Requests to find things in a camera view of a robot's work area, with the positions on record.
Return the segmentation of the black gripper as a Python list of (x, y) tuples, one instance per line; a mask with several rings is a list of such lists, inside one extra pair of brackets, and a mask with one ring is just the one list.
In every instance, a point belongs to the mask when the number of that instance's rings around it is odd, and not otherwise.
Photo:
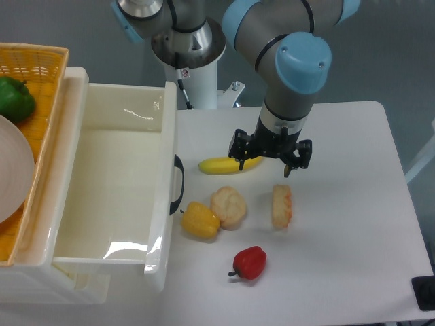
[(285, 164), (283, 176), (289, 177), (293, 170), (307, 169), (312, 156), (312, 140), (297, 142), (300, 131), (282, 136), (275, 134), (258, 119), (256, 130), (252, 135), (236, 129), (228, 148), (228, 157), (238, 163), (238, 170), (243, 170), (245, 162), (256, 156), (280, 158)]

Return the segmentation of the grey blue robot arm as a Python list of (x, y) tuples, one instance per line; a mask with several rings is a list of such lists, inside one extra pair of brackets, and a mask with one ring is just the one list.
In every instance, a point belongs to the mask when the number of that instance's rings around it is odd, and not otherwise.
[(266, 82), (253, 134), (236, 130), (228, 155), (239, 165), (259, 156), (280, 159), (284, 173), (305, 169), (312, 142), (300, 132), (323, 88), (332, 53), (326, 29), (354, 15), (359, 1), (233, 1), (220, 22), (204, 1), (114, 1), (128, 38), (149, 39), (166, 79), (178, 86), (182, 109), (215, 109), (227, 96), (216, 86), (216, 64), (227, 46)]

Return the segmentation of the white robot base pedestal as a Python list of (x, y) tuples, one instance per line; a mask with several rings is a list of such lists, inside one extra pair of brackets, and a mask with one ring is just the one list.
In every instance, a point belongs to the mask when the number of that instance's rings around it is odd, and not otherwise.
[(167, 81), (177, 86), (179, 109), (239, 107), (245, 84), (233, 81), (218, 88), (218, 61), (226, 50), (221, 26), (213, 19), (195, 31), (169, 29), (152, 37), (152, 50), (164, 67)]

